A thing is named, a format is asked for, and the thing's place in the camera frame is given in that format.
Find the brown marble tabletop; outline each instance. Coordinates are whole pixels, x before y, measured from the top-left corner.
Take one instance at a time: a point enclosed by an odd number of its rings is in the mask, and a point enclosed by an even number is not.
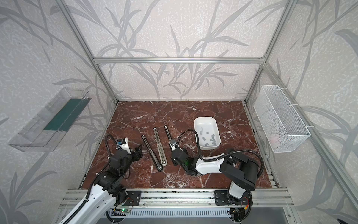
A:
[[[194,129],[194,119],[202,116],[215,118],[220,132],[221,144],[213,150],[202,150],[203,156],[216,156],[227,149],[251,149],[258,152],[247,115],[241,101],[122,101],[112,117],[107,133],[116,139],[129,139],[129,147],[143,145],[143,157],[131,165],[131,175],[122,184],[129,189],[145,188],[227,188],[230,180],[221,173],[203,176],[189,176],[179,165],[174,166],[164,125],[167,125],[173,139],[187,130]],[[158,172],[142,141],[144,134],[153,151],[159,158],[153,128],[158,129],[160,141],[168,160],[168,165]],[[116,148],[111,140],[112,153]],[[184,134],[180,146],[186,148],[190,156],[197,156],[194,133]],[[247,156],[259,160],[252,154]],[[108,154],[104,140],[92,162],[82,188],[87,189],[95,173],[107,163]],[[256,182],[258,188],[271,188],[266,170]]]

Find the leaf pattern wallpaper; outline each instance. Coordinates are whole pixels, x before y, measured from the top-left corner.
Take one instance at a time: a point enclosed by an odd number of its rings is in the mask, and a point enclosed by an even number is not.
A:
[[[298,1],[269,64],[358,183],[358,1]],[[253,103],[248,105],[281,187],[287,187],[303,223],[358,223],[335,178],[310,141],[291,153],[273,154]]]
[[[50,223],[77,188],[115,109],[54,1],[0,2],[0,223]],[[63,87],[91,101],[50,153],[8,145]]]
[[[286,0],[66,3],[96,57],[262,57]],[[243,89],[250,88],[257,68],[250,64],[101,65],[117,97],[124,100],[244,99]]]

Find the gray floor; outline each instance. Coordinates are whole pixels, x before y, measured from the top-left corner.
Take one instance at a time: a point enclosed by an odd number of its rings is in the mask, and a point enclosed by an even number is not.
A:
[[[104,218],[97,224],[110,224]],[[121,221],[121,224],[232,224],[229,218],[128,218]],[[264,224],[288,224],[283,208],[252,208],[249,216],[241,222],[264,223]]]

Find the white wire mesh basket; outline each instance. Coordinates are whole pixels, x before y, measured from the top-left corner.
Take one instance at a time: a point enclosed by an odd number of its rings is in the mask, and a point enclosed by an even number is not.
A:
[[[253,107],[273,152],[292,152],[311,136],[279,86],[262,86]]]

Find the white plastic tray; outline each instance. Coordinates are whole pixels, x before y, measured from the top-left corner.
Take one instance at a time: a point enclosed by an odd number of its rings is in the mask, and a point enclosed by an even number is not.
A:
[[[216,120],[212,117],[199,117],[194,120],[194,129],[199,136],[200,149],[216,149],[221,143]]]

